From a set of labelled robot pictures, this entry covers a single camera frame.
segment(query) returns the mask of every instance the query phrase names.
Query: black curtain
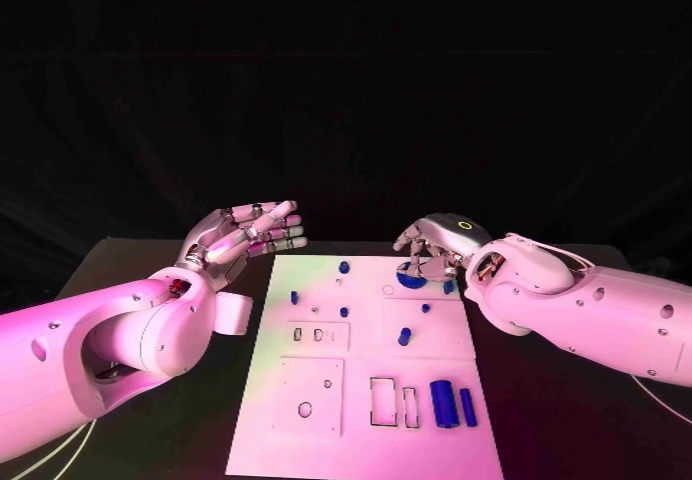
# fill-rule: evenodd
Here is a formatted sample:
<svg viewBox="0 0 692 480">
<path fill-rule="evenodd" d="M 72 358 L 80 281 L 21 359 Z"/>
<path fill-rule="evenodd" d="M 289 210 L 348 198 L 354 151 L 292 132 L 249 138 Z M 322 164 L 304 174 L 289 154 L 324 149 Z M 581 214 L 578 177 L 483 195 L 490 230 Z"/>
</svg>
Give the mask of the black curtain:
<svg viewBox="0 0 692 480">
<path fill-rule="evenodd" d="M 288 198 L 315 240 L 390 241 L 451 211 L 687 280 L 684 5 L 23 8 L 0 25 L 7 285 L 47 294 L 100 238 L 180 238 Z"/>
</svg>

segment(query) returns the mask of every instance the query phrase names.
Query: circular hole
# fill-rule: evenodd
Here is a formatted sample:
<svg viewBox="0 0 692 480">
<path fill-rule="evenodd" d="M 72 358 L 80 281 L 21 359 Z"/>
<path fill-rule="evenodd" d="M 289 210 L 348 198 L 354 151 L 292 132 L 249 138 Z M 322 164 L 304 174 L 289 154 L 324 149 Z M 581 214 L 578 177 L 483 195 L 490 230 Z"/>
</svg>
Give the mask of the circular hole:
<svg viewBox="0 0 692 480">
<path fill-rule="evenodd" d="M 298 415 L 299 415 L 302 418 L 307 418 L 311 413 L 312 413 L 312 406 L 310 405 L 308 402 L 302 402 L 302 403 L 298 405 Z"/>
<path fill-rule="evenodd" d="M 663 308 L 660 309 L 660 316 L 663 318 L 670 318 L 673 316 L 674 309 L 671 305 L 663 305 Z"/>
</svg>

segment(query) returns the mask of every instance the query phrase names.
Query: dark table surface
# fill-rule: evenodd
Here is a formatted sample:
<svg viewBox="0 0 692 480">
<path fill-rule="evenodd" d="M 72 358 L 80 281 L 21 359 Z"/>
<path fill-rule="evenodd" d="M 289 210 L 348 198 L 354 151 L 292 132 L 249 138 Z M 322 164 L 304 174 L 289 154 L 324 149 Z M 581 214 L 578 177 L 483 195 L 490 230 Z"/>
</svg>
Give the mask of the dark table surface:
<svg viewBox="0 0 692 480">
<path fill-rule="evenodd" d="M 178 247 L 174 240 L 103 240 L 60 296 L 147 277 L 170 265 Z M 562 248 L 599 265 L 627 268 L 611 247 Z M 312 242 L 288 254 L 390 256 L 395 252 L 390 243 Z M 233 478 L 223 471 L 271 265 L 271 256 L 252 259 L 226 289 L 255 299 L 246 335 L 214 334 L 190 372 L 98 420 L 63 480 Z M 651 401 L 630 377 L 569 355 L 534 333 L 504 334 L 484 320 L 475 304 L 464 302 L 506 479 L 692 479 L 692 426 Z M 692 404 L 684 388 L 657 384 L 656 388 L 673 405 Z M 27 480 L 53 478 L 82 437 L 83 432 Z M 0 478 L 10 479 L 59 443 L 0 465 Z"/>
</svg>

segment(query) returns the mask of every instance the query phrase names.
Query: cable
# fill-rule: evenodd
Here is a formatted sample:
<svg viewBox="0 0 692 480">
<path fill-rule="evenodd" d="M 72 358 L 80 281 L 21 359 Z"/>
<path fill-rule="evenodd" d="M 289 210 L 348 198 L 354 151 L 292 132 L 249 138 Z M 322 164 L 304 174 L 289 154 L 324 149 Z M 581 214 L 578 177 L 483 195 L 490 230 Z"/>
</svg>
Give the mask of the cable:
<svg viewBox="0 0 692 480">
<path fill-rule="evenodd" d="M 692 420 L 677 413 L 663 402 L 663 400 L 653 394 L 653 392 L 644 387 L 644 384 L 640 382 L 638 378 L 634 375 L 630 375 L 631 379 L 634 380 L 635 384 L 641 387 L 641 390 L 648 394 L 648 396 L 658 402 L 660 406 L 681 420 L 684 420 L 692 425 Z"/>
<path fill-rule="evenodd" d="M 57 455 L 57 452 L 69 445 L 69 442 L 72 442 L 75 437 L 79 435 L 83 427 L 86 427 L 86 425 L 82 425 L 76 429 L 69 438 L 62 442 L 60 446 L 18 475 L 11 477 L 10 480 L 18 480 L 20 478 L 24 478 L 54 457 L 54 455 Z"/>
<path fill-rule="evenodd" d="M 93 425 L 96 424 L 96 421 L 93 420 L 90 422 L 90 427 L 89 431 L 86 432 L 86 435 L 83 436 L 82 443 L 79 445 L 79 448 L 76 449 L 75 454 L 72 455 L 72 458 L 69 459 L 66 465 L 62 467 L 60 472 L 54 476 L 53 480 L 57 480 L 62 477 L 62 474 L 67 471 L 69 466 L 72 465 L 72 462 L 75 461 L 76 456 L 79 455 L 79 452 L 82 451 L 83 445 L 86 444 L 86 440 L 89 439 L 90 431 L 93 430 Z"/>
</svg>

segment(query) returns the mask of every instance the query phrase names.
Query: robotic hand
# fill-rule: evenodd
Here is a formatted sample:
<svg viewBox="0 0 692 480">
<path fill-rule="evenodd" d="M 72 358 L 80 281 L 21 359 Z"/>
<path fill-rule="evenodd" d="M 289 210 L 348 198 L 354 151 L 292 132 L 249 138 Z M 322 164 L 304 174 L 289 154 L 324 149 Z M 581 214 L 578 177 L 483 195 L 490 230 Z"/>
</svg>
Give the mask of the robotic hand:
<svg viewBox="0 0 692 480">
<path fill-rule="evenodd" d="M 183 374 L 213 331 L 245 333 L 252 300 L 216 292 L 248 257 L 305 245 L 295 208 L 213 211 L 173 267 L 0 316 L 0 463 Z"/>
<path fill-rule="evenodd" d="M 692 386 L 692 288 L 595 266 L 516 234 L 493 240 L 454 214 L 428 215 L 400 234 L 399 273 L 445 281 L 465 268 L 465 297 L 511 335 L 534 330 L 559 348 L 631 375 Z M 431 260 L 421 264 L 426 247 Z"/>
</svg>

